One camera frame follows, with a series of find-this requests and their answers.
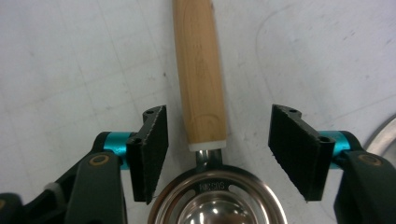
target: metal ring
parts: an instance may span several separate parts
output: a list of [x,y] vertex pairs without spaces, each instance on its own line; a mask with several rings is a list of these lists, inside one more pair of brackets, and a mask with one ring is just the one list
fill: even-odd
[[238,183],[237,187],[244,190],[259,204],[266,223],[287,223],[285,213],[279,200],[267,185],[262,183],[258,177],[247,171],[232,166],[226,167],[227,170],[210,170],[185,177],[191,173],[191,171],[189,171],[177,177],[158,196],[157,201],[151,208],[148,224],[170,223],[169,219],[172,215],[172,211],[181,197],[195,184],[211,178],[227,179],[234,183]]
[[6,200],[0,199],[0,210],[2,210],[5,205],[6,205]]
[[373,165],[373,166],[380,166],[382,165],[382,161],[374,156],[371,155],[359,155],[359,160],[363,161],[366,164]]
[[90,159],[90,165],[92,166],[100,166],[108,162],[110,158],[107,155],[97,155]]

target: white tabletop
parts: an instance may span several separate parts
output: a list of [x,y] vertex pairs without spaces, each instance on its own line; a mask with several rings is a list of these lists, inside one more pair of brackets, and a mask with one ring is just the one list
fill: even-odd
[[[267,183],[289,223],[334,223],[341,171],[306,203],[267,146],[271,105],[364,144],[396,113],[396,4],[214,0],[228,112],[227,164]],[[156,195],[195,166],[181,117],[171,0],[0,1],[0,192],[25,203],[102,131],[135,131],[167,105],[170,147]],[[122,174],[129,223],[134,203]]]

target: wooden handle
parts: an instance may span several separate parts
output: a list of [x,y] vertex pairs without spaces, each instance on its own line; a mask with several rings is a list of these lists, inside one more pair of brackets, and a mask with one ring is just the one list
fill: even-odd
[[210,0],[174,0],[177,69],[191,151],[225,147],[219,49]]

